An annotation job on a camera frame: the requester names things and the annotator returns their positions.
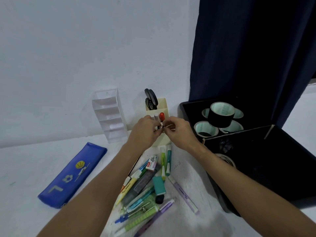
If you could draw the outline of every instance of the purple pen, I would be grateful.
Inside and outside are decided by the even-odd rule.
[[[166,210],[168,210],[170,208],[170,206],[172,206],[172,204],[174,203],[174,200],[169,200],[167,202],[167,204],[165,204],[163,207],[161,207],[159,209],[159,211],[157,212],[157,214],[155,214],[150,220],[148,220],[148,222],[146,224],[144,224],[138,231],[137,233],[134,235],[134,237],[139,237],[142,234],[144,234],[144,232],[146,230],[148,230],[148,228],[156,221],[156,219],[158,219]]]
[[[171,181],[171,183],[173,184],[173,186],[176,188],[176,190],[179,192],[179,194],[182,196],[184,201],[187,203],[187,205],[190,207],[190,209],[193,211],[193,213],[198,215],[200,213],[200,211],[195,206],[195,204],[192,202],[192,200],[188,197],[188,195],[184,192],[184,190],[181,188],[181,186],[176,182],[176,180],[171,175],[169,175],[168,178]]]

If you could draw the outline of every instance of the yellow shell emblem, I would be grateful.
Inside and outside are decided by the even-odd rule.
[[[84,161],[83,160],[77,162],[77,164],[76,164],[76,168],[77,169],[81,169],[82,167],[84,167]]]

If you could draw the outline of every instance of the clear plastic organizer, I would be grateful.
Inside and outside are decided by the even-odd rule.
[[[152,110],[152,111],[149,110],[145,103],[146,115],[153,116],[155,113],[160,114],[161,112],[163,112],[165,114],[165,118],[168,118],[169,112],[168,112],[166,99],[158,98],[157,100],[158,100],[157,110]],[[169,137],[165,133],[162,133],[152,146],[161,146],[161,145],[168,145],[168,144],[171,144]]]
[[[93,110],[106,136],[108,143],[127,139],[127,128],[121,116],[117,89],[95,92]]]

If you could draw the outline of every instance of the blue pencil case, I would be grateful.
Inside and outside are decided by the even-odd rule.
[[[38,198],[45,204],[60,209],[73,197],[88,175],[97,166],[107,148],[88,142],[46,187]]]

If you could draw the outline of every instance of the scissors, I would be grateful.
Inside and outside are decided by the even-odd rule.
[[[158,100],[152,89],[145,89],[147,98],[145,99],[146,106],[150,111],[157,110]]]

